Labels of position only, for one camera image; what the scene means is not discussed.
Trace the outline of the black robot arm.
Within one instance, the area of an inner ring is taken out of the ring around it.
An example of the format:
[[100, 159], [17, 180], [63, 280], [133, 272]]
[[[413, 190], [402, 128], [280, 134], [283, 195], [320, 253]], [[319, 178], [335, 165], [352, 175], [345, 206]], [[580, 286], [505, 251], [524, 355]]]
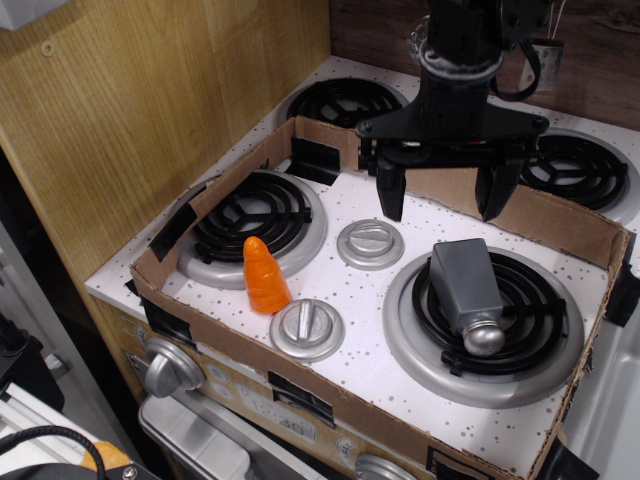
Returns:
[[376, 177], [383, 214], [402, 217], [409, 169], [474, 168], [481, 218], [500, 215], [524, 167], [537, 158], [546, 118], [489, 103], [519, 102], [538, 88], [532, 33], [545, 1], [432, 1], [413, 33], [420, 87], [400, 110], [363, 120], [359, 163]]

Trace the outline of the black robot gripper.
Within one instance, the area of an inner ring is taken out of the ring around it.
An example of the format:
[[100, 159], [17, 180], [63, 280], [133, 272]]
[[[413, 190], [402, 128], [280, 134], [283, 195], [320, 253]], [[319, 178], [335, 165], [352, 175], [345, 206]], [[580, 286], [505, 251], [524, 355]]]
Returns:
[[405, 170], [479, 168], [475, 198], [483, 221], [498, 217], [537, 154], [546, 118], [489, 103], [501, 45], [422, 44], [414, 50], [420, 87], [407, 106], [360, 121], [358, 165], [376, 174], [382, 213], [399, 222]]

